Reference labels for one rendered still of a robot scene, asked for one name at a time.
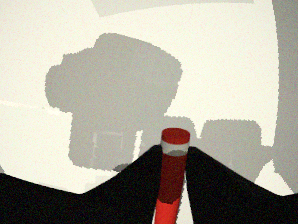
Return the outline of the dark red peg with grey band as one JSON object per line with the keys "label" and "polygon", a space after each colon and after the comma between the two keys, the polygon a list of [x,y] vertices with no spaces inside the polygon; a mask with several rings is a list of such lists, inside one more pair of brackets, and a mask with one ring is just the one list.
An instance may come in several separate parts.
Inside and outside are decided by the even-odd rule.
{"label": "dark red peg with grey band", "polygon": [[184,186],[186,153],[190,132],[168,128],[161,132],[162,147],[160,190],[158,190],[154,224],[176,224],[181,189]]}

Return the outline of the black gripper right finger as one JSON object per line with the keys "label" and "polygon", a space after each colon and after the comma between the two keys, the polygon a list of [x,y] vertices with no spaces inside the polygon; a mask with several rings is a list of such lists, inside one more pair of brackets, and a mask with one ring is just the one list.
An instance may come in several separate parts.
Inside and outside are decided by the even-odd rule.
{"label": "black gripper right finger", "polygon": [[298,193],[279,196],[196,147],[185,172],[193,224],[298,224]]}

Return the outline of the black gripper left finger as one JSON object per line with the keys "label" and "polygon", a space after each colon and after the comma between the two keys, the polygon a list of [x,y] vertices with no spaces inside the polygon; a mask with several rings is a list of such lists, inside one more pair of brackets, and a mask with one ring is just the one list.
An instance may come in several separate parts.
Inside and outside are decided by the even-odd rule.
{"label": "black gripper left finger", "polygon": [[153,144],[108,181],[85,193],[49,188],[0,173],[3,224],[152,224],[162,147]]}

